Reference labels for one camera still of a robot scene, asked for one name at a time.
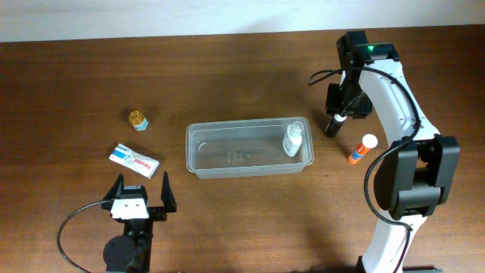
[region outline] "small bottle with yellow cap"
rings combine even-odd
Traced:
[[[149,125],[149,121],[146,120],[145,116],[140,111],[132,111],[128,120],[136,130],[145,130]]]

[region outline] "wood surface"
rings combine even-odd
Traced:
[[[152,272],[305,272],[354,265],[377,219],[365,170],[386,148],[375,113],[321,131],[343,30],[229,36],[0,44],[0,271],[75,272],[59,255],[59,224],[102,199],[123,173],[159,206],[167,171],[178,212],[154,226]],[[419,230],[405,265],[446,272],[485,268],[485,28],[367,30],[392,42],[429,120],[462,146],[448,201]],[[128,123],[140,110],[146,131]],[[315,160],[300,174],[199,180],[186,169],[189,124],[306,117]],[[357,165],[346,156],[366,133],[380,144]],[[108,160],[123,143],[160,160],[151,180]],[[123,226],[98,208],[64,230],[66,253],[104,272],[102,250]]]

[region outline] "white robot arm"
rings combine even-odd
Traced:
[[[427,217],[446,201],[458,163],[458,142],[452,136],[441,137],[419,108],[392,44],[370,45],[364,31],[352,31],[338,40],[337,51],[341,69],[330,74],[342,71],[343,76],[340,84],[331,83],[328,88],[326,109],[333,116],[325,130],[328,137],[336,136],[348,116],[365,118],[371,113],[372,105],[383,125],[389,147],[403,144],[404,139],[415,132],[416,114],[421,120],[412,141],[386,156],[374,178],[380,215],[412,228],[409,245]],[[401,87],[390,78],[399,81]],[[417,168],[418,159],[427,166]],[[358,272],[402,272],[399,260],[401,256],[404,259],[407,252],[406,232],[402,225],[379,219],[371,245],[359,257]]]

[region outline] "white cap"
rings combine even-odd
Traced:
[[[377,143],[377,138],[373,134],[366,134],[364,137],[362,137],[362,145],[364,145],[365,148],[373,149],[377,146]]]
[[[289,126],[289,136],[299,137],[302,135],[303,123],[300,121],[295,121]]]

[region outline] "white bottle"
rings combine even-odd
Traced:
[[[295,156],[302,145],[303,123],[295,121],[288,125],[285,137],[283,138],[283,148],[288,156]]]

